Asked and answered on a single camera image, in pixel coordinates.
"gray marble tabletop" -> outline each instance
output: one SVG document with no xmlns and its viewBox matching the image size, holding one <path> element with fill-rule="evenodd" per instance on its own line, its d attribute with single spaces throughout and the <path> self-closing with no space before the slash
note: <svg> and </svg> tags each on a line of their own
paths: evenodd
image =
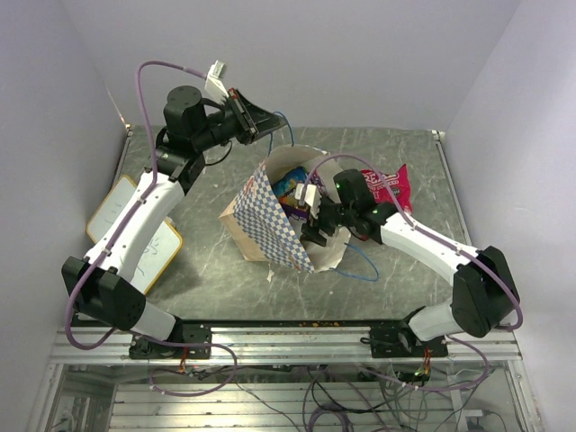
<svg viewBox="0 0 576 432">
<path fill-rule="evenodd" d="M 297 144 L 369 158 L 385 173 L 408 164 L 413 216 L 433 230 L 464 241 L 455 198 L 431 132 L 295 128 L 294 136 Z M 289 142 L 286 128 L 274 135 L 275 145 Z M 378 282 L 334 271 L 298 273 L 280 265 L 245 261 L 218 216 L 266 157 L 267 147 L 268 138 L 251 146 L 235 144 L 228 159 L 206 168 L 170 213 L 184 245 L 149 290 L 151 302 L 184 319 L 353 320 L 403 318 L 419 306 L 450 296 L 449 285 L 425 265 L 393 248 L 354 238 L 351 242 L 361 246 L 378 267 Z M 133 128 L 121 173 L 138 180 L 148 154 L 144 129 Z M 221 154 L 222 149 L 215 148 L 207 160 Z M 354 160 L 339 163 L 343 168 L 362 167 Z M 374 271 L 352 249 L 338 268 L 359 275 Z M 268 282 L 270 269 L 274 276 Z"/>
</svg>

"red snack bag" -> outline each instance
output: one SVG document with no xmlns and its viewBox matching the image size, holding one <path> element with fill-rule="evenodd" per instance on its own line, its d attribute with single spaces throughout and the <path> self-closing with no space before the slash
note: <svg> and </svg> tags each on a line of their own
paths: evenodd
<svg viewBox="0 0 576 432">
<path fill-rule="evenodd" d="M 390 194 L 386 190 L 386 186 L 378 179 L 376 173 L 371 169 L 363 169 L 362 174 L 366 179 L 368 188 L 374 195 L 377 203 L 392 202 Z M 405 212 L 412 213 L 412 204 L 410 203 L 410 181 L 408 180 L 408 169 L 406 164 L 402 165 L 396 174 L 384 174 L 388 181 L 388 185 L 394 192 L 396 199 Z"/>
</svg>

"metal frame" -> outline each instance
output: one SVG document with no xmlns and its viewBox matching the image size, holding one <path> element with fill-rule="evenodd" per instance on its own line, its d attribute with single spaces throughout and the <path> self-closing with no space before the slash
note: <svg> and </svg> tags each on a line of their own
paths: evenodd
<svg viewBox="0 0 576 432">
<path fill-rule="evenodd" d="M 468 229 L 460 204 L 456 198 L 454 184 L 447 167 L 446 157 L 442 149 L 441 133 L 432 130 L 438 153 L 442 159 L 445 175 L 454 197 L 458 218 L 462 224 L 464 238 L 471 243 Z M 128 144 L 131 141 L 132 131 L 128 130 L 125 148 L 119 162 L 122 166 Z M 360 343 L 360 338 L 368 337 L 370 325 L 374 320 L 358 321 L 354 326 L 348 326 L 331 321 L 329 327 L 323 327 L 327 321 L 304 323 L 303 327 L 291 324 L 286 327 L 281 321 L 270 321 L 271 327 L 263 327 L 265 323 L 250 321 L 208 321 L 204 320 L 212 332 L 212 343 L 221 344 L 234 350 L 238 361 L 243 365 L 386 365 L 392 363 L 420 363 L 421 358 L 372 358 L 368 345 Z M 74 327 L 76 338 L 81 343 L 94 343 L 107 328 L 95 327 L 94 323 L 82 324 L 84 327 Z M 527 381 L 526 370 L 522 364 L 522 356 L 513 333 L 493 330 L 486 337 L 478 339 L 469 335 L 459 335 L 459 338 L 473 342 L 492 362 L 504 362 L 508 367 L 509 387 L 515 403 L 520 407 L 519 418 L 526 432 L 542 432 L 544 427 L 536 408 L 536 400 Z M 117 333 L 112 335 L 102 346 L 94 351 L 81 351 L 72 347 L 66 340 L 61 329 L 49 357 L 47 372 L 40 388 L 34 411 L 30 431 L 43 431 L 50 423 L 53 415 L 54 401 L 58 400 L 59 389 L 62 384 L 65 365 L 142 365 L 142 366 L 168 366 L 178 365 L 179 359 L 163 360 L 132 360 L 128 350 L 132 343 L 132 335 Z M 481 358 L 465 346 L 446 341 L 448 357 L 434 358 L 434 364 L 450 365 L 454 362 L 475 362 Z M 213 348 L 210 359 L 193 360 L 194 365 L 215 366 L 230 365 L 232 359 L 225 351 Z M 452 391 L 454 407 L 462 406 L 463 398 L 459 391 Z M 465 425 L 465 418 L 473 416 L 474 410 L 465 410 L 459 423 Z"/>
</svg>

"blue cable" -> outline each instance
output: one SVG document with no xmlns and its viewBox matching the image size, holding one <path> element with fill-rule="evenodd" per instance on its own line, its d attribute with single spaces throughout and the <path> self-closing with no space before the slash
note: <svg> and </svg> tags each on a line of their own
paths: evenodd
<svg viewBox="0 0 576 432">
<path fill-rule="evenodd" d="M 376 272 L 376 277 L 374 279 L 366 277 L 366 276 L 361 276 L 359 274 L 350 274 L 350 273 L 345 273 L 342 272 L 340 270 L 338 270 L 337 268 L 332 268 L 332 270 L 334 270 L 336 273 L 346 276 L 346 277 L 352 277 L 354 279 L 360 279 L 361 281 L 367 281 L 367 282 L 376 282 L 378 281 L 378 279 L 380 279 L 380 273 L 378 272 L 378 269 L 376 268 L 376 265 L 374 265 L 374 263 L 372 262 L 372 260 L 368 257 L 368 255 L 358 246 L 354 246 L 351 245 L 349 243 L 345 243 L 346 246 L 348 246 L 349 248 L 352 248 L 353 250 L 355 250 L 356 252 L 358 252 L 366 261 L 368 261 L 368 264 L 370 266 L 372 266 L 372 268 L 374 269 L 374 271 Z"/>
<path fill-rule="evenodd" d="M 292 130 L 292 126 L 290 125 L 290 122 L 288 121 L 288 118 L 279 111 L 274 111 L 273 114 L 281 115 L 286 120 L 286 124 L 288 125 L 288 130 L 290 131 L 290 141 L 292 142 L 292 147 L 294 147 L 294 132 Z M 274 133 L 270 132 L 270 143 L 268 144 L 268 156 L 270 156 L 270 153 L 272 152 L 273 139 L 274 139 Z"/>
</svg>

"whiteboard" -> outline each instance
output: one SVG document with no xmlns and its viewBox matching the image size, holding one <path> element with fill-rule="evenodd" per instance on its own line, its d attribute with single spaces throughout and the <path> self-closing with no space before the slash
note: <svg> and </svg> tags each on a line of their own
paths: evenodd
<svg viewBox="0 0 576 432">
<path fill-rule="evenodd" d="M 113 225 L 135 190 L 134 182 L 127 175 L 123 175 L 106 195 L 95 215 L 86 225 L 86 232 L 94 243 L 100 240 Z M 168 223 L 167 219 L 164 220 L 144 249 L 134 277 L 129 282 L 141 293 L 147 293 L 176 256 L 182 243 L 180 234 Z"/>
</svg>

